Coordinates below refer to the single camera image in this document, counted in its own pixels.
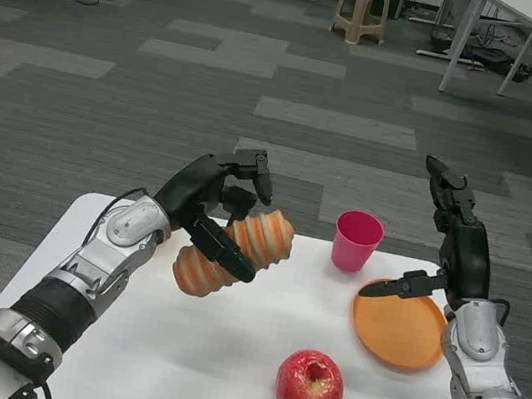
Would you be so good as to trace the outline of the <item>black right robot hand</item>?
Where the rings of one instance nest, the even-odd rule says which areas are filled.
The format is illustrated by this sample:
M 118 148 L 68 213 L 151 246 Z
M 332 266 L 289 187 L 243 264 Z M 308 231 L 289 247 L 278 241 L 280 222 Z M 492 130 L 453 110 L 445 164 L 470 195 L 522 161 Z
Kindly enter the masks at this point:
M 486 299 L 490 291 L 491 262 L 485 225 L 474 214 L 474 192 L 464 175 L 454 172 L 435 156 L 425 164 L 436 210 L 434 223 L 444 235 L 439 248 L 440 267 L 435 276 L 424 270 L 405 272 L 396 280 L 371 283 L 360 289 L 361 297 L 426 297 L 443 290 L 453 309 L 468 300 Z

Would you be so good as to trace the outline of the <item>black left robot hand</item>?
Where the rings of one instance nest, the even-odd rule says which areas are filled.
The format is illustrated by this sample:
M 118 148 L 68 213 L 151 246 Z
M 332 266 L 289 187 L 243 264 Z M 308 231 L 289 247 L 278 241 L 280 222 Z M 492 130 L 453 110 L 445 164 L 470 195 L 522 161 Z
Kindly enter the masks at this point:
M 267 151 L 239 149 L 208 154 L 188 164 L 154 195 L 171 228 L 184 229 L 193 245 L 210 262 L 222 266 L 240 282 L 255 278 L 252 261 L 237 242 L 208 216 L 217 206 L 230 214 L 229 224 L 244 220 L 256 202 L 272 203 Z

